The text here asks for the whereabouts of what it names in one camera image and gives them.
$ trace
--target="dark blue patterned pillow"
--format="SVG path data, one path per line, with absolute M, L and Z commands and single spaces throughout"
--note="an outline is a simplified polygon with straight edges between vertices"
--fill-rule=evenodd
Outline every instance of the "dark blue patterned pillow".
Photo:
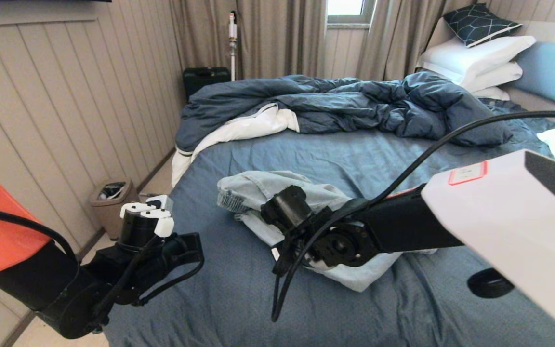
M 467 48 L 497 37 L 506 37 L 522 25 L 496 17 L 485 4 L 466 6 L 443 16 Z

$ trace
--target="wood panel wall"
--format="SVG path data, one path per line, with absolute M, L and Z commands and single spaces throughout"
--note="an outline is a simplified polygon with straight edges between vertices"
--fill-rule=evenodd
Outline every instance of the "wood panel wall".
M 169 2 L 93 6 L 97 20 L 0 26 L 0 183 L 77 252 L 99 230 L 94 187 L 144 180 L 185 105 Z M 26 313 L 0 290 L 0 344 Z
M 489 0 L 487 3 L 489 10 L 500 18 L 555 22 L 555 0 Z
M 356 77 L 367 29 L 328 29 L 325 41 L 327 79 Z

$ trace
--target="tile floor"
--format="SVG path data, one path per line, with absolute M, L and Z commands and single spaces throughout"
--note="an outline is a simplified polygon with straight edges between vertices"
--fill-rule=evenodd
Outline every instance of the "tile floor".
M 168 194 L 172 190 L 170 178 L 172 169 L 168 160 L 160 171 L 156 173 L 148 184 L 143 188 L 143 193 Z M 114 242 L 103 235 L 99 241 L 91 248 L 83 259 L 83 263 L 93 259 L 95 251 L 111 246 Z M 66 340 L 44 323 L 40 318 L 34 318 L 27 329 L 14 343 L 13 347 L 108 347 L 108 341 L 104 334 L 88 334 L 76 340 Z

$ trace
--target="black cable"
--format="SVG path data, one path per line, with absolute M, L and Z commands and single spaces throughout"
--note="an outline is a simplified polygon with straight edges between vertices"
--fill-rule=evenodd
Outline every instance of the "black cable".
M 275 297 L 273 298 L 273 309 L 271 310 L 271 321 L 277 321 L 278 320 L 280 312 L 282 311 L 282 306 L 284 305 L 284 300 L 286 299 L 286 293 L 288 292 L 288 288 L 291 285 L 292 277 L 295 275 L 295 272 L 297 272 L 297 269 L 299 268 L 299 266 L 301 266 L 301 262 L 304 259 L 305 254 L 310 250 L 310 248 L 314 244 L 314 242 L 316 242 L 317 239 L 319 239 L 319 237 L 321 237 L 322 233 L 324 233 L 324 231 L 327 228 L 332 226 L 332 224 L 334 224 L 338 220 L 340 220 L 340 219 L 342 219 L 342 218 L 344 218 L 344 217 L 346 217 L 350 214 L 356 213 L 356 212 L 361 211 L 363 209 L 367 209 L 370 206 L 372 206 L 373 204 L 376 204 L 379 201 L 384 200 L 385 198 L 387 198 L 387 196 L 392 191 L 394 191 L 394 189 L 396 187 L 398 187 L 402 182 L 404 182 L 404 180 L 408 177 L 408 175 L 410 175 L 419 165 L 421 165 L 421 163 L 424 160 L 426 160 L 429 156 L 431 156 L 432 153 L 436 152 L 436 150 L 438 150 L 438 148 L 442 147 L 445 143 L 449 142 L 454 137 L 463 134 L 464 132 L 467 132 L 467 131 L 472 130 L 472 129 L 477 128 L 477 127 L 481 127 L 482 125 L 487 125 L 489 123 L 495 123 L 497 121 L 510 120 L 510 119 L 520 119 L 520 118 L 547 118 L 547 117 L 555 117 L 555 111 L 516 112 L 516 113 L 511 113 L 511 114 L 502 114 L 502 115 L 499 115 L 499 116 L 493 116 L 493 117 L 477 120 L 477 121 L 474 121 L 474 122 L 469 123 L 467 125 L 464 125 L 460 128 L 457 128 L 456 130 L 453 130 L 453 132 L 450 132 L 449 134 L 446 134 L 443 138 L 436 141 L 433 145 L 431 145 L 428 149 L 426 149 L 425 152 L 423 152 L 423 154 L 421 154 L 414 162 L 412 162 L 412 164 L 410 164 L 410 166 L 408 166 L 398 176 L 398 178 L 396 178 L 387 187 L 387 189 L 385 189 L 381 194 L 379 194 L 379 196 L 370 200 L 367 204 L 364 204 L 363 206 L 359 206 L 359 207 L 355 207 L 353 209 L 348 209 L 348 210 L 343 210 L 343 211 L 342 210 L 336 211 L 336 213 L 330 218 L 330 220 L 328 220 L 328 222 L 326 222 L 323 226 L 321 226 L 317 230 L 316 233 L 314 233 L 314 235 L 311 237 L 311 239 L 306 243 L 305 247 L 302 248 L 301 252 L 297 255 L 297 259 L 292 264 L 291 268 L 288 271 L 288 274 L 286 275 L 286 279 L 284 280 L 284 285 L 282 285 L 281 290 L 279 290 L 278 300 L 276 301 Z M 279 285 L 279 276 L 277 276 L 277 278 L 276 278 L 276 285 Z
M 196 265 L 195 268 L 193 268 L 193 270 L 191 270 L 190 272 L 187 272 L 187 274 L 183 274 L 183 275 L 177 277 L 176 279 L 168 281 L 167 283 L 164 283 L 163 285 L 159 286 L 158 288 L 153 290 L 151 293 L 147 294 L 147 296 L 145 296 L 143 299 L 139 299 L 135 303 L 135 305 L 136 306 L 143 306 L 146 303 L 148 303 L 151 299 L 155 298 L 158 294 L 163 292 L 164 290 L 167 290 L 168 288 L 176 285 L 177 283 L 185 281 L 186 279 L 189 279 L 190 277 L 196 275 L 198 273 L 198 271 L 201 270 L 201 268 L 204 264 L 205 264 L 205 257 L 201 254 L 200 255 L 200 262 L 198 263 L 198 265 Z
M 33 229 L 39 233 L 42 233 L 50 237 L 51 239 L 59 243 L 59 245 L 61 246 L 61 248 L 64 249 L 64 252 L 66 253 L 66 255 L 68 255 L 68 257 L 70 257 L 71 259 L 73 259 L 74 262 L 79 264 L 79 261 L 77 260 L 77 257 L 74 254 L 74 251 L 70 247 L 70 244 L 68 243 L 68 241 L 66 241 L 66 239 L 64 239 L 64 237 L 62 237 L 59 233 L 57 233 L 57 231 L 47 226 L 43 226 L 42 224 L 35 222 L 31 219 L 23 218 L 15 214 L 5 213 L 3 211 L 0 211 L 0 220 Z
M 97 317 L 100 314 L 100 312 L 102 312 L 102 310 L 105 309 L 106 306 L 110 305 L 110 303 L 112 303 L 114 301 L 114 299 L 117 297 L 117 295 L 119 295 L 119 292 L 121 292 L 121 290 L 123 289 L 123 286 L 125 286 L 126 283 L 128 283 L 130 277 L 132 276 L 132 273 L 136 269 L 136 266 L 138 266 L 138 263 L 141 262 L 141 260 L 143 260 L 145 258 L 145 254 L 147 253 L 148 250 L 150 250 L 152 248 L 153 243 L 154 243 L 154 241 L 156 241 L 156 239 L 158 239 L 158 236 L 154 235 L 147 242 L 147 244 L 145 244 L 145 246 L 143 246 L 141 251 L 139 253 L 137 253 L 132 258 L 132 260 L 130 261 L 128 266 L 125 268 L 125 270 L 123 271 L 123 274 L 121 275 L 121 277 L 119 278 L 117 283 L 115 283 L 113 288 L 110 288 L 110 290 L 108 291 L 108 294 L 106 294 L 100 300 L 99 303 L 95 304 L 95 306 L 93 307 L 93 310 L 92 310 L 92 314 L 93 314 L 94 317 Z

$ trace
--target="curtain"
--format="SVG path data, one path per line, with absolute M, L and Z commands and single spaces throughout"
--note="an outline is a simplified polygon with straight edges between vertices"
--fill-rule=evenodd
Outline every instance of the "curtain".
M 325 0 L 171 0 L 182 68 L 230 66 L 228 14 L 237 12 L 237 79 L 324 75 Z
M 377 0 L 357 77 L 397 80 L 414 72 L 441 16 L 475 0 Z

